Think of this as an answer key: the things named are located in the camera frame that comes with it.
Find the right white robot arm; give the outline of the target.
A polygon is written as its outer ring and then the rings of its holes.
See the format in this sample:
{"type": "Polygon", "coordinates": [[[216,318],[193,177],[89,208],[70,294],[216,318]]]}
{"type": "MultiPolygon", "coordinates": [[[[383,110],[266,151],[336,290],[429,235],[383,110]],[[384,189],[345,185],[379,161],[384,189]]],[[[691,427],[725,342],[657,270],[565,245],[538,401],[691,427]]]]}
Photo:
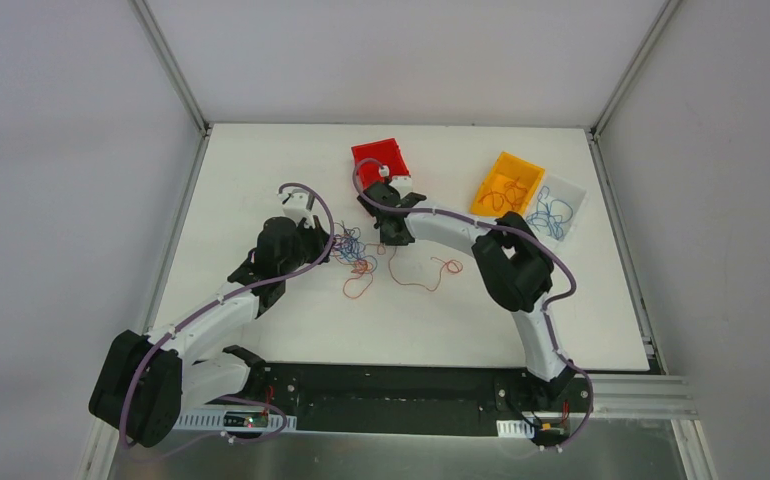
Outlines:
{"type": "Polygon", "coordinates": [[[360,191],[358,200],[374,217],[386,245],[422,240],[471,256],[488,295],[512,315],[524,349],[530,400],[544,410],[566,400],[577,371],[563,352],[550,305],[572,296],[577,284],[522,216],[509,212],[483,220],[445,209],[418,193],[402,196],[383,182],[360,191]]]}

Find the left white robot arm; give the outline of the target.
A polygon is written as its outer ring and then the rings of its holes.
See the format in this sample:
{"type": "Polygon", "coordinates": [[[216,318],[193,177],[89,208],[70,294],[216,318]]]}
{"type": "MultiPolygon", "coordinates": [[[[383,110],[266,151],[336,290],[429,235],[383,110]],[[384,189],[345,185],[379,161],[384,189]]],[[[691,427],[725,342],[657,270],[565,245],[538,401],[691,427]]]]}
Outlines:
{"type": "Polygon", "coordinates": [[[314,214],[266,220],[249,257],[207,304],[174,324],[115,337],[89,413],[127,445],[152,447],[191,408],[228,394],[242,404],[258,402],[266,390],[266,378],[254,370],[259,357],[221,342],[273,307],[289,279],[326,262],[329,240],[314,214]]]}

